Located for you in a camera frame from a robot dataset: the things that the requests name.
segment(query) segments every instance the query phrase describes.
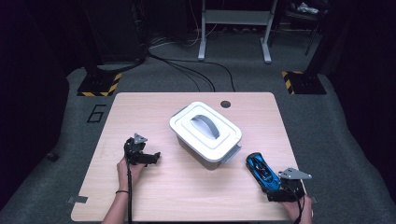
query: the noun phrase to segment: human hand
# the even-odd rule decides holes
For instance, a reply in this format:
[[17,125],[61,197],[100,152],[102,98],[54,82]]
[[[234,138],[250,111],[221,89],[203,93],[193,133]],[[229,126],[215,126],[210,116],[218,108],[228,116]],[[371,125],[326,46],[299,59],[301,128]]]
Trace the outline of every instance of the human hand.
[[[134,186],[139,180],[140,173],[145,166],[146,164],[129,165],[132,176],[132,186]],[[128,190],[128,167],[124,157],[122,157],[122,160],[117,163],[117,171],[119,173],[119,190]]]
[[[280,203],[288,212],[289,217],[291,220],[296,220],[300,215],[300,208],[297,202],[287,203],[283,202]],[[308,195],[304,195],[300,199],[301,206],[304,207],[303,213],[301,214],[301,224],[311,224],[312,223],[312,200],[308,197]]]

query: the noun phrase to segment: black chair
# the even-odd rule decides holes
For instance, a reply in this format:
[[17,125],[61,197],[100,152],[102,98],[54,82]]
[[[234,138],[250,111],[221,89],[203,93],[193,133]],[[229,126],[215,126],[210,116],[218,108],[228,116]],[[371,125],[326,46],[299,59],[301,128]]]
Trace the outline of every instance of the black chair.
[[275,24],[274,31],[271,36],[269,46],[271,47],[274,42],[276,31],[282,19],[287,19],[290,22],[297,22],[299,24],[302,24],[304,27],[311,28],[311,34],[309,35],[310,36],[309,44],[305,52],[305,55],[307,55],[311,48],[312,42],[314,41],[318,28],[320,26],[322,16],[320,16],[319,14],[297,12],[290,8],[290,2],[291,2],[290,0],[283,0],[283,1],[281,0],[280,4],[278,4],[278,9],[276,11],[275,19],[274,19],[274,24]]

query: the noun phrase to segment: table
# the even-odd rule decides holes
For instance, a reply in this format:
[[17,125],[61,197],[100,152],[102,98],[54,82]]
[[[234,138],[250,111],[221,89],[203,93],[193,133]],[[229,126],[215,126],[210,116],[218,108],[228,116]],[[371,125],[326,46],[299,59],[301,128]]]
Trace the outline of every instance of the table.
[[[192,102],[203,102],[242,131],[242,149],[226,164],[207,170],[184,150],[170,118]],[[220,103],[228,101],[229,108]],[[111,107],[71,218],[102,220],[118,189],[116,164],[123,144],[138,133],[147,137],[145,153],[161,151],[134,187],[133,221],[287,220],[279,203],[268,202],[245,159],[260,152],[275,172],[298,169],[276,99],[269,92],[129,92]]]
[[270,11],[244,11],[244,10],[207,10],[205,0],[202,3],[202,27],[201,44],[198,52],[198,60],[205,59],[206,50],[206,24],[244,24],[244,25],[265,25],[264,37],[260,38],[262,44],[262,54],[265,63],[271,63],[271,55],[268,49],[268,36],[275,15],[277,0],[273,0]]

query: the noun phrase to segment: yellow and black hazard tape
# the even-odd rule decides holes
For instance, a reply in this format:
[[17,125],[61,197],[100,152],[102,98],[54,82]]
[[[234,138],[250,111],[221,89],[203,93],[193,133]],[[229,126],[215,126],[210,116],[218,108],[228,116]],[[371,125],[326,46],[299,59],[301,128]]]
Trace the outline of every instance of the yellow and black hazard tape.
[[114,77],[113,83],[105,91],[79,91],[78,96],[111,96],[119,85],[122,74],[119,73]]
[[282,71],[282,77],[285,80],[285,84],[286,84],[286,89],[288,89],[289,94],[295,94],[295,91],[293,89],[293,86],[291,84],[291,80],[289,77],[289,74],[293,73],[293,74],[303,74],[304,72],[300,72],[300,71]]

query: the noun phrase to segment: black round hole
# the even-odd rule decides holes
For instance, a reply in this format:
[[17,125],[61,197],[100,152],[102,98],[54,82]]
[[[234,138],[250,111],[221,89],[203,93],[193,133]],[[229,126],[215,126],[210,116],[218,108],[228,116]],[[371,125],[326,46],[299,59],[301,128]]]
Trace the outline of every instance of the black round hole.
[[221,105],[223,108],[228,108],[228,107],[231,106],[231,103],[230,103],[229,101],[221,101],[220,105]]

